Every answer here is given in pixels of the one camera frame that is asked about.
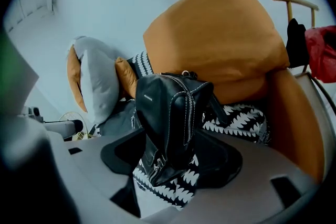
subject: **black and white patterned fabric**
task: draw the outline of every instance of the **black and white patterned fabric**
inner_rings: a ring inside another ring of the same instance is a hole
[[[138,78],[153,73],[145,51],[129,59],[128,63]],[[224,105],[223,110],[228,116],[229,122],[231,122],[229,126],[222,127],[215,115],[206,115],[205,118],[207,121],[203,124],[203,128],[216,132],[219,135],[232,135],[253,143],[267,144],[269,142],[267,121],[257,104],[237,103]],[[133,178],[142,191],[150,192],[156,199],[163,200],[167,204],[181,210],[196,192],[196,181],[199,177],[197,167],[198,160],[197,156],[194,155],[188,171],[168,184],[153,187],[149,183],[140,160],[138,166],[133,171]]]

